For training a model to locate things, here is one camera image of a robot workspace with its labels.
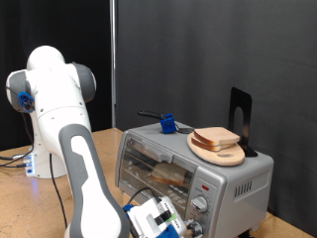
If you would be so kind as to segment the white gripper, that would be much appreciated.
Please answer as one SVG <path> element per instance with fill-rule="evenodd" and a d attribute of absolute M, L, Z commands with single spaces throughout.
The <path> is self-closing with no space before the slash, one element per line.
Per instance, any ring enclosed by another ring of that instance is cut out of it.
<path fill-rule="evenodd" d="M 139 238 L 191 238 L 202 237 L 202 227 L 196 220 L 188 220 L 186 226 L 167 196 L 157 202 L 151 198 L 140 206 L 127 206 L 130 218 Z"/>

